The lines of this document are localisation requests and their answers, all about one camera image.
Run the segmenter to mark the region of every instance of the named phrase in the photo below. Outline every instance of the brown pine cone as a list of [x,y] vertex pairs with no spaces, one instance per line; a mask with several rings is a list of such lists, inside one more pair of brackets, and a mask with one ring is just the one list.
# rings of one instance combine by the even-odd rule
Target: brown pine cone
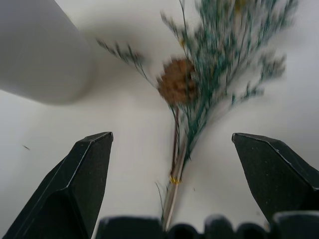
[[169,65],[164,65],[164,74],[159,80],[158,91],[169,105],[187,103],[186,77],[188,78],[188,100],[191,102],[196,98],[198,90],[190,77],[191,72],[194,72],[194,66],[186,59],[172,59]]

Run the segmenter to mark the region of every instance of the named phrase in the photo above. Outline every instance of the white background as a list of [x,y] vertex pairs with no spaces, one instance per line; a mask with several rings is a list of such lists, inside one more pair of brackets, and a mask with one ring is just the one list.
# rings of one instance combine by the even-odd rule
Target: white background
[[[192,0],[187,16],[195,19]],[[129,42],[152,60],[181,53],[162,24],[160,11],[181,19],[177,0],[59,0],[85,35],[99,72],[92,88],[75,103],[48,106],[0,91],[0,237],[43,177],[83,137],[114,133],[106,192],[100,217],[160,216],[155,185],[165,187],[171,160],[173,118],[165,101],[133,68],[95,42]],[[234,132],[261,134],[288,144],[319,168],[319,27],[317,0],[301,0],[293,28],[273,45],[286,52],[285,75],[206,128],[187,165],[173,218],[202,231],[210,214],[224,214],[236,227],[265,221],[254,201],[237,156]]]

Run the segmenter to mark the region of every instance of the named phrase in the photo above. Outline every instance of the green feathery foliage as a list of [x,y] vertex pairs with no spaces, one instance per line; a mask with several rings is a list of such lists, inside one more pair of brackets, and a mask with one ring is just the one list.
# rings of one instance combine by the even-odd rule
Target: green feathery foliage
[[[195,101],[178,106],[181,113],[176,142],[177,148],[180,148],[179,136],[184,130],[187,139],[185,165],[211,112],[221,101],[231,98],[233,106],[250,97],[262,95],[261,84],[269,78],[282,75],[285,57],[274,59],[273,53],[263,54],[259,60],[262,68],[259,82],[254,86],[248,84],[242,95],[228,95],[230,84],[247,69],[256,53],[274,34],[291,25],[298,0],[201,0],[196,6],[201,23],[192,32],[186,23],[184,0],[179,1],[184,24],[178,26],[164,14],[162,20],[183,44],[187,59],[195,67],[191,78],[199,88],[199,97]],[[98,43],[126,63],[133,63],[146,77],[142,58],[133,53],[130,47],[128,51],[121,51],[118,46],[114,50],[102,41]]]

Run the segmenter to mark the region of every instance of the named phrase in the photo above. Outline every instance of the yellow twine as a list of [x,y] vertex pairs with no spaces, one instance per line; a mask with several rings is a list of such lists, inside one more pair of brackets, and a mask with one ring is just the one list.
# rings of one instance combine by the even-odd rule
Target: yellow twine
[[177,178],[173,178],[172,176],[170,177],[170,182],[172,184],[180,184],[181,183],[181,180],[177,179]]

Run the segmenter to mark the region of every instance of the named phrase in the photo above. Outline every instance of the white cylindrical object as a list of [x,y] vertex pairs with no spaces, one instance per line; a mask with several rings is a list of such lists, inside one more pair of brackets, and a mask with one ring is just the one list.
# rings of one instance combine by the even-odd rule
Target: white cylindrical object
[[89,45],[54,0],[0,2],[0,89],[44,103],[77,97],[94,75]]

